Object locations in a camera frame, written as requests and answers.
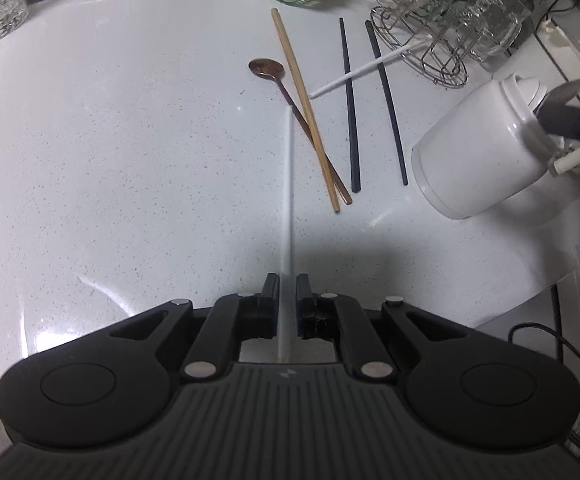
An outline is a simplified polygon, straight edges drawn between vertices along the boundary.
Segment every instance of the wire rack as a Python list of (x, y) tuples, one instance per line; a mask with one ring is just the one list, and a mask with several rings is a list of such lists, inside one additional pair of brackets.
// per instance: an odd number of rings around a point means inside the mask
[(372, 9), (370, 18), (377, 34), (392, 49), (405, 45), (416, 36), (431, 36), (429, 43), (404, 52), (403, 60), (435, 84), (448, 88), (465, 85), (468, 79), (464, 64), (467, 49), (455, 48), (446, 40), (447, 25), (438, 25), (431, 18), (415, 12), (395, 18), (390, 9), (382, 6)]

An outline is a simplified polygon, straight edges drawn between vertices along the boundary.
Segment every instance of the metal dish rack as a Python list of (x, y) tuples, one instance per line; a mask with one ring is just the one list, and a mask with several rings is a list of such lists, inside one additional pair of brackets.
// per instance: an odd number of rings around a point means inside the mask
[(377, 3), (370, 19), (386, 45), (394, 50), (415, 38), (427, 37), (429, 41), (425, 44), (403, 53), (403, 60), (435, 84), (447, 88), (465, 85), (468, 73), (464, 59), (477, 38), (455, 41), (454, 46), (448, 41), (453, 26), (452, 13), (448, 12), (450, 5), (402, 14), (385, 7), (381, 0)]
[(407, 13), (402, 18), (395, 18), (390, 9), (377, 6), (370, 12), (370, 19), (377, 34), (391, 49), (407, 44), (415, 36), (421, 38), (430, 35), (432, 40), (428, 46), (415, 48), (404, 52), (403, 60), (432, 80), (448, 88), (460, 88), (465, 85), (468, 73), (464, 58), (468, 49), (451, 46), (444, 38), (447, 27), (439, 27), (431, 18), (419, 16), (414, 12)]

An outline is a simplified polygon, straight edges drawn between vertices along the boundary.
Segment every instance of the speckled quartz countertop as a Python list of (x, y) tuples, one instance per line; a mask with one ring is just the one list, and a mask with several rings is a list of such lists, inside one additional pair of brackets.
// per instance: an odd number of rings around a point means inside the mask
[[(49, 0), (0, 41), (0, 375), (171, 298), (259, 290), (289, 258), (314, 290), (365, 306), (398, 294), (470, 326), (573, 266), (580, 186), (568, 177), (465, 221), (403, 187), (376, 72), (355, 82), (362, 191), (333, 214), (297, 127), (288, 142), (281, 95), (247, 68), (284, 61), (272, 6), (308, 89), (342, 71), (339, 16), (352, 65), (372, 58), (372, 0)], [(417, 139), (489, 79), (469, 72), (449, 90), (388, 66), (408, 170)], [(348, 183), (344, 89), (314, 107)]]

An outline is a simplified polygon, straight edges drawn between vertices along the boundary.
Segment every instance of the wooden chopstick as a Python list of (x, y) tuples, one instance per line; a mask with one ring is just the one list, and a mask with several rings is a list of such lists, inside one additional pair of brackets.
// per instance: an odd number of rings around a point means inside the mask
[[(301, 110), (299, 110), (299, 108), (296, 107), (296, 104), (294, 104), (292, 97), (290, 97), (290, 94), (286, 90), (286, 87), (283, 86), (283, 83), (278, 80), (276, 82), (276, 84), (279, 86), (279, 90), (281, 90), (281, 93), (286, 98), (286, 101), (288, 102), (288, 104), (292, 108), (292, 113), (296, 117), (296, 120), (299, 121), (299, 124), (304, 129), (305, 135), (308, 137), (308, 140), (310, 140), (310, 144), (314, 148), (314, 141), (312, 140), (312, 134), (310, 133), (310, 126), (308, 126), (308, 123), (305, 122), (304, 116), (301, 115)], [(350, 196), (350, 193), (346, 189), (346, 185), (343, 183), (341, 177), (339, 176), (339, 173), (337, 173), (337, 170), (334, 169), (334, 166), (330, 162), (330, 159), (328, 158), (327, 155), (326, 155), (326, 160), (328, 161), (328, 167), (330, 168), (330, 174), (332, 175), (334, 185), (337, 187), (337, 190), (339, 191), (339, 194), (341, 195), (341, 199), (347, 205), (352, 204), (352, 197)]]
[(310, 104), (308, 92), (305, 89), (304, 80), (301, 77), (299, 65), (297, 64), (296, 58), (294, 57), (294, 52), (292, 51), (292, 46), (290, 45), (290, 40), (288, 39), (288, 34), (286, 33), (286, 28), (284, 27), (284, 22), (281, 20), (281, 15), (279, 15), (278, 9), (273, 8), (271, 13), (272, 20), (275, 22), (276, 33), (278, 34), (279, 41), (281, 42), (281, 47), (284, 50), (284, 54), (286, 54), (286, 60), (288, 61), (290, 73), (292, 74), (292, 80), (294, 80), (296, 92), (299, 94), (299, 101), (301, 101), (301, 106), (304, 108), (305, 120), (307, 121), (308, 126), (310, 126), (310, 133), (312, 134), (314, 149), (316, 150), (317, 157), (319, 158), (323, 179), (326, 181), (330, 203), (332, 204), (334, 211), (338, 213), (340, 211), (339, 198), (337, 197), (337, 193), (334, 189), (332, 175), (330, 174), (330, 168), (328, 167), (328, 159), (326, 158), (326, 153), (323, 149), (323, 142), (321, 141), (321, 136), (317, 127), (317, 121), (314, 118), (314, 112), (312, 111), (312, 105)]
[[(343, 18), (339, 18), (341, 28), (341, 47), (343, 49), (343, 70), (350, 72), (350, 54), (348, 53), (348, 40), (346, 39), (346, 26)], [(350, 142), (350, 177), (353, 193), (361, 191), (361, 172), (359, 169), (359, 140), (356, 136), (356, 111), (355, 95), (352, 91), (352, 79), (346, 81), (346, 103), (348, 104), (348, 139)]]
[[(366, 20), (366, 30), (368, 30), (368, 38), (374, 51), (374, 57), (381, 57), (381, 50), (379, 43), (376, 40), (374, 27), (370, 20)], [(394, 111), (394, 102), (392, 101), (392, 93), (390, 92), (390, 83), (388, 83), (388, 75), (385, 73), (385, 65), (379, 63), (377, 66), (379, 76), (381, 77), (381, 84), (384, 87), (385, 103), (388, 105), (388, 114), (390, 115), (390, 122), (392, 123), (392, 133), (394, 134), (394, 142), (397, 145), (397, 155), (399, 157), (399, 166), (401, 167), (401, 179), (403, 185), (408, 185), (408, 175), (406, 174), (406, 161), (403, 157), (403, 146), (401, 145), (401, 134), (399, 133), (399, 125), (397, 124), (397, 114)]]

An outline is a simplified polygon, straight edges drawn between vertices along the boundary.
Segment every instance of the copper spoon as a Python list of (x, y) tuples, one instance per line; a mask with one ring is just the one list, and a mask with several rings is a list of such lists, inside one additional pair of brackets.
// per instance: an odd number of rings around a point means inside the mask
[[(272, 79), (276, 82), (276, 85), (279, 87), (279, 90), (281, 90), (281, 93), (284, 95), (286, 101), (292, 108), (292, 112), (294, 113), (296, 120), (299, 121), (299, 124), (304, 129), (305, 134), (308, 136), (308, 139), (310, 139), (310, 143), (314, 147), (314, 142), (312, 140), (312, 135), (310, 134), (310, 127), (308, 126), (308, 123), (305, 121), (304, 116), (301, 114), (299, 108), (297, 108), (296, 104), (294, 104), (294, 101), (290, 97), (288, 90), (286, 90), (286, 87), (281, 82), (281, 78), (284, 75), (284, 66), (278, 61), (275, 61), (274, 59), (259, 58), (253, 59), (251, 62), (249, 62), (248, 67), (250, 68), (250, 70), (254, 75), (257, 75), (265, 79)], [(352, 204), (352, 197), (350, 196), (350, 193), (346, 189), (345, 184), (343, 184), (343, 181), (337, 174), (337, 171), (332, 166), (330, 159), (328, 159), (328, 167), (330, 168), (330, 174), (332, 175), (334, 185), (337, 187), (337, 190), (339, 191), (339, 194), (341, 195), (343, 202), (345, 202), (348, 205)]]

